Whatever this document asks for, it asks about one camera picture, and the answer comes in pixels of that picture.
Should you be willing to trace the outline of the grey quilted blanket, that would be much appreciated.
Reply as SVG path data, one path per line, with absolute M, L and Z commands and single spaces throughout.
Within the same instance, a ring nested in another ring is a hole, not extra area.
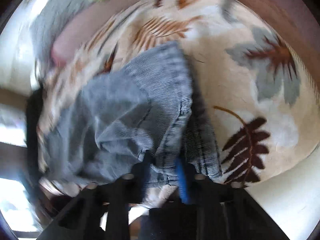
M 49 0 L 30 26 L 36 59 L 51 67 L 51 49 L 55 39 L 72 18 L 91 4 L 90 0 Z

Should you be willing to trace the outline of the pink sofa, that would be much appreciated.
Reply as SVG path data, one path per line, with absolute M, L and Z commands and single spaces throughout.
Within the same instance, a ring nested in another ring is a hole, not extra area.
M 55 39 L 51 56 L 62 67 L 114 14 L 138 0 L 106 0 L 78 13 Z M 319 84 L 319 2 L 312 0 L 239 0 L 270 24 L 303 59 Z

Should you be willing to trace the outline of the leaf-patterned cream blanket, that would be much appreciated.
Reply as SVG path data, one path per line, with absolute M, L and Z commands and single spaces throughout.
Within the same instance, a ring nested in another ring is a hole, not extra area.
M 171 41 L 190 65 L 214 131 L 221 166 L 214 182 L 252 186 L 319 151 L 319 92 L 294 49 L 257 14 L 237 0 L 138 0 L 47 73 L 37 125 L 43 178 L 62 192 L 96 183 L 49 180 L 44 137 L 89 81 Z

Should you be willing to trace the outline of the black garment on left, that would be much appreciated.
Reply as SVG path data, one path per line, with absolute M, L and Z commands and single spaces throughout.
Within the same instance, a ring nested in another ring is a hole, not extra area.
M 39 180 L 43 173 L 38 164 L 38 137 L 37 125 L 43 108 L 43 86 L 32 92 L 27 100 L 26 117 L 26 145 L 27 145 L 27 168 L 33 197 L 45 211 L 50 213 L 50 200 L 40 188 Z

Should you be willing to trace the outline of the blue denim pants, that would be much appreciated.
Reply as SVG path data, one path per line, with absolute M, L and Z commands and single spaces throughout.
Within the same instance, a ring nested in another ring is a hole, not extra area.
M 44 137 L 49 180 L 107 184 L 153 157 L 150 186 L 177 184 L 183 153 L 197 172 L 221 175 L 204 101 L 177 42 L 145 51 L 121 70 L 93 78 Z

